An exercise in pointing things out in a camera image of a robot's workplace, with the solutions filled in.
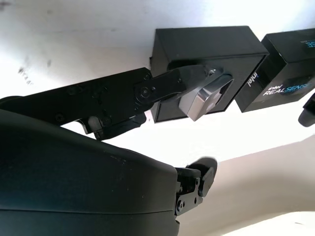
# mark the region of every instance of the black box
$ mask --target black box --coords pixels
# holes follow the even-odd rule
[[[267,54],[247,26],[157,29],[151,72],[158,76],[167,70],[193,64],[223,68],[234,81],[209,113],[223,112]],[[187,117],[178,104],[179,100],[155,104],[151,110],[154,121]]]
[[[298,101],[315,88],[315,29],[267,34],[269,56],[236,96],[242,112]]]

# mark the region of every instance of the screw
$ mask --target screw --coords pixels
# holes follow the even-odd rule
[[[92,95],[92,98],[99,98],[99,93],[98,92],[94,92]]]
[[[69,95],[75,95],[75,94],[76,94],[76,89],[75,89],[74,86],[70,86],[70,87],[68,88],[68,94],[69,94]]]
[[[211,75],[213,75],[214,73],[215,73],[215,69],[214,70],[209,70],[209,71],[206,71],[206,75],[207,76],[211,76]]]
[[[106,92],[107,92],[107,87],[103,87],[102,93],[106,93]]]
[[[58,114],[55,115],[55,120],[57,122],[63,122],[65,120],[65,118],[64,118],[63,114],[58,113]]]
[[[179,200],[178,203],[177,203],[177,211],[181,212],[183,207],[184,207],[183,202]]]
[[[144,76],[144,80],[149,80],[149,79],[151,79],[150,74],[146,74],[146,75]]]
[[[147,87],[142,87],[140,90],[141,96],[144,98],[148,98],[150,96],[150,91]]]
[[[104,126],[109,126],[112,123],[112,119],[110,117],[104,117],[102,121]]]

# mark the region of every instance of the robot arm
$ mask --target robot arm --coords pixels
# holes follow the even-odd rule
[[[152,79],[142,68],[1,100],[0,235],[176,236],[176,216],[202,203],[217,162],[174,168],[99,140],[139,127],[155,102],[220,79],[209,71]],[[98,140],[58,127],[72,121]]]

